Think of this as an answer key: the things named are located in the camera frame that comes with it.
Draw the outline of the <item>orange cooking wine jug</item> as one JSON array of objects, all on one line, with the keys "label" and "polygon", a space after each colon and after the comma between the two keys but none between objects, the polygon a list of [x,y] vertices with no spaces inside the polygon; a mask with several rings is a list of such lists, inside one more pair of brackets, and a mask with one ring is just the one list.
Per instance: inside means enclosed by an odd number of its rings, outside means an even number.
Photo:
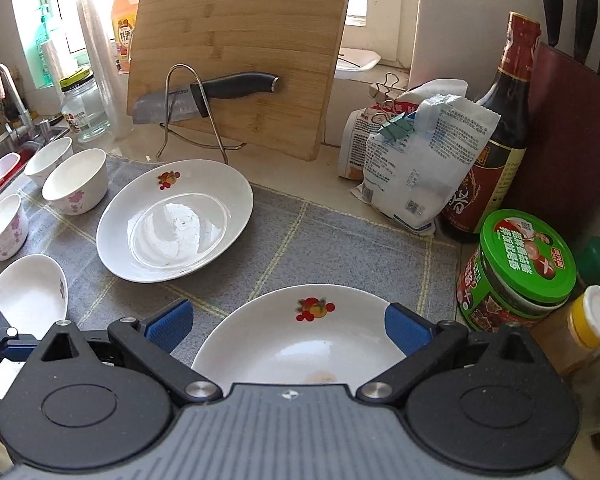
[{"label": "orange cooking wine jug", "polygon": [[110,21],[114,31],[116,55],[114,62],[120,74],[127,74],[131,67],[131,44],[136,27],[137,7],[140,0],[114,0]]}]

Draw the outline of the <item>white plate back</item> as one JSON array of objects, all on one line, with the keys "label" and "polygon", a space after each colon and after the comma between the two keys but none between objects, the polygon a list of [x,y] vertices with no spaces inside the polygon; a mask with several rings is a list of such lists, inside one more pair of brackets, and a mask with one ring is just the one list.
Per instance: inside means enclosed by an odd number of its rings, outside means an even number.
[{"label": "white plate back", "polygon": [[100,261],[122,280],[175,280],[206,266],[242,235],[253,210],[248,180],[222,162],[186,159],[125,185],[96,231]]}]

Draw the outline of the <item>white dish on windowsill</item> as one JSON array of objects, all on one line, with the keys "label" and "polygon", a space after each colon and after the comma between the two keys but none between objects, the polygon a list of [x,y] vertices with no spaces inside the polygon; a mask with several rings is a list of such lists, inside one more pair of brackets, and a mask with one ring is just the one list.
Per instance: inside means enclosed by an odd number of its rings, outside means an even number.
[{"label": "white dish on windowsill", "polygon": [[335,78],[352,79],[354,76],[374,68],[380,60],[381,56],[375,51],[341,47],[337,58]]}]

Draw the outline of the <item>grey blue checked dish mat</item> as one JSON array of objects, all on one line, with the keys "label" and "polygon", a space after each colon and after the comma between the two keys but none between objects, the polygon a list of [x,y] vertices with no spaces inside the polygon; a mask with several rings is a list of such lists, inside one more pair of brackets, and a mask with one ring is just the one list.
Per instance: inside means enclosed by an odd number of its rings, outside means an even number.
[{"label": "grey blue checked dish mat", "polygon": [[175,349],[191,363],[222,318],[274,289],[338,284],[399,301],[432,322],[455,313],[458,248],[342,214],[256,185],[251,219],[238,241],[215,262],[164,284],[116,278],[100,262],[96,228],[107,206],[63,217],[40,189],[19,177],[7,190],[22,198],[30,233],[21,255],[54,258],[69,286],[68,315],[84,330],[100,330],[125,315],[146,318],[178,297],[194,305],[195,327]]}]

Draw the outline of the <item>green cap small bottle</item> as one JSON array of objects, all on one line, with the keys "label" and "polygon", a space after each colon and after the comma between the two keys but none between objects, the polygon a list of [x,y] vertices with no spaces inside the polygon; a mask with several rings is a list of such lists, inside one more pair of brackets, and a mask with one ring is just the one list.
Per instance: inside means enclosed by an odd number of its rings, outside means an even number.
[{"label": "green cap small bottle", "polygon": [[592,236],[576,252],[577,281],[583,287],[600,285],[600,237]]}]

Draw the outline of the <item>green lid sauce jar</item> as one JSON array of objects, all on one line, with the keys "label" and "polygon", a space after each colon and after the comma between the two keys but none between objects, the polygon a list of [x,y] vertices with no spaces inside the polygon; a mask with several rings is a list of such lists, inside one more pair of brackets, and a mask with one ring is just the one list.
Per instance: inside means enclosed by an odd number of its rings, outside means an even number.
[{"label": "green lid sauce jar", "polygon": [[576,281],[572,252],[557,231],[528,212],[500,209],[482,225],[456,282],[456,303],[479,332],[508,322],[531,327],[567,302]]}]

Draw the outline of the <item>green dish soap bottle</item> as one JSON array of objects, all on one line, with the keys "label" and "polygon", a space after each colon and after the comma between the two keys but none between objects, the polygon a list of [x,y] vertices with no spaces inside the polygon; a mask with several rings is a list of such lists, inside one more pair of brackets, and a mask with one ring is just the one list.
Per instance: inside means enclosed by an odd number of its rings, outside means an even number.
[{"label": "green dish soap bottle", "polygon": [[58,31],[58,21],[50,10],[48,3],[38,7],[38,17],[34,26],[33,36],[27,44],[27,61],[35,89],[50,87],[53,78],[46,61],[42,45],[53,39]]}]

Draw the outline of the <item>dark red knife block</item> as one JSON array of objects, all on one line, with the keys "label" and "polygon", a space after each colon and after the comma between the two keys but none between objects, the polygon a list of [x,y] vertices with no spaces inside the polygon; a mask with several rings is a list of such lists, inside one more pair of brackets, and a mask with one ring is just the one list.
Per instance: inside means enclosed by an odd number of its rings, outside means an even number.
[{"label": "dark red knife block", "polygon": [[600,204],[600,75],[541,44],[529,96],[530,144],[503,206],[574,242]]}]

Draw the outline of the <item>bamboo cutting board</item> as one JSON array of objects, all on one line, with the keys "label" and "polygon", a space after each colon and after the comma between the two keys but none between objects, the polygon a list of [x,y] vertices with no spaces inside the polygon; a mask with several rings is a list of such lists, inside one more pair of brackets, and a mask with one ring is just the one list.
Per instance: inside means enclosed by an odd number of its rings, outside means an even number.
[{"label": "bamboo cutting board", "polygon": [[164,87],[241,72],[278,76],[273,93],[213,100],[182,127],[303,160],[320,149],[348,0],[140,0],[128,104]]}]

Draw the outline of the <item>floral bowl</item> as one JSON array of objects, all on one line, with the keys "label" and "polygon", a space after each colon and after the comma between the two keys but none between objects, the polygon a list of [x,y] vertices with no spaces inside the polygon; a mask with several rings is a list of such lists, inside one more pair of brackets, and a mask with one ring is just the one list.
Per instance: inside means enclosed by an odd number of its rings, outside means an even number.
[{"label": "floral bowl", "polygon": [[107,154],[90,148],[55,168],[42,187],[42,196],[61,214],[78,216],[95,208],[107,190]]},{"label": "floral bowl", "polygon": [[64,136],[45,145],[27,162],[24,174],[42,188],[50,174],[73,155],[72,139]]},{"label": "floral bowl", "polygon": [[19,194],[0,200],[0,261],[12,258],[29,234],[29,219]]}]

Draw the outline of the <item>plastic wrap roll right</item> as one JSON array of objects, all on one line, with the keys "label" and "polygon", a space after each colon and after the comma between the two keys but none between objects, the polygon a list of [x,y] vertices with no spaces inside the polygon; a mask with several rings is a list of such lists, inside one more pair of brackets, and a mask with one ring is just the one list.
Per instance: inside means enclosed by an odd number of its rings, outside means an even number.
[{"label": "plastic wrap roll right", "polygon": [[110,40],[102,28],[94,3],[91,0],[79,0],[76,12],[112,136],[114,140],[122,140],[133,129],[132,119],[126,114],[126,79],[118,72]]}]

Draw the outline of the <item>black handled kitchen knife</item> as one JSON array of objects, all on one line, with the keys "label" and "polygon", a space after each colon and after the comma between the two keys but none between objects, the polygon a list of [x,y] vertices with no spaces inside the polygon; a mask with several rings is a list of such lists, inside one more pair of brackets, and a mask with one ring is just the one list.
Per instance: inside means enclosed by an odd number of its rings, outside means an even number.
[{"label": "black handled kitchen knife", "polygon": [[[274,93],[278,86],[279,76],[262,72],[233,74],[202,83],[208,101],[239,99],[255,93]],[[144,94],[136,100],[132,110],[134,125],[158,124],[166,118],[170,122],[181,122],[198,116],[209,116],[208,106],[198,84],[170,89],[168,96],[164,96],[164,92]]]}]

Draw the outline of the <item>dark vinegar bottle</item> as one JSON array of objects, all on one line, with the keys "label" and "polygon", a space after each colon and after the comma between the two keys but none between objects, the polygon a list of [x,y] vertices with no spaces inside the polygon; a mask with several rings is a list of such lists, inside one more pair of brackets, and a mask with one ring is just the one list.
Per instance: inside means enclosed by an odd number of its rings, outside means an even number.
[{"label": "dark vinegar bottle", "polygon": [[458,242],[474,242],[486,217],[500,208],[530,142],[529,92],[541,25],[512,12],[491,88],[477,103],[500,121],[474,166],[440,214],[440,226]]}]

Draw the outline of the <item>steel kitchen faucet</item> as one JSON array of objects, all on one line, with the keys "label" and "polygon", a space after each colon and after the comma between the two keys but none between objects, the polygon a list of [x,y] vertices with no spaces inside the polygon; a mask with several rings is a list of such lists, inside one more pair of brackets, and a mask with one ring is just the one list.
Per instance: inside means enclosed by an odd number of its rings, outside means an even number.
[{"label": "steel kitchen faucet", "polygon": [[33,125],[32,118],[27,107],[24,106],[23,100],[20,98],[20,94],[17,87],[12,79],[8,67],[0,63],[0,79],[3,81],[3,87],[7,90],[10,99],[15,105],[18,112],[18,117],[21,122],[21,126],[15,128],[15,132],[18,134],[21,140],[33,140],[35,134],[35,126]]}]

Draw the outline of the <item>white plate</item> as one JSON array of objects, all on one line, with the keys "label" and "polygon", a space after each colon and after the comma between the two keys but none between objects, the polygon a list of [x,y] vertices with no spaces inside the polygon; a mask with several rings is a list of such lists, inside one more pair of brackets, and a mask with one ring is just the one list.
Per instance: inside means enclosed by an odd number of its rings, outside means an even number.
[{"label": "white plate", "polygon": [[96,231],[100,261],[122,280],[175,280],[206,266],[242,235],[253,210],[248,180],[222,162],[186,159],[125,185]]},{"label": "white plate", "polygon": [[18,333],[41,340],[67,311],[67,280],[53,258],[28,255],[0,274],[0,312]]},{"label": "white plate", "polygon": [[385,331],[388,304],[333,284],[268,292],[212,330],[193,370],[224,392],[236,382],[345,384],[354,391],[404,358]]}]

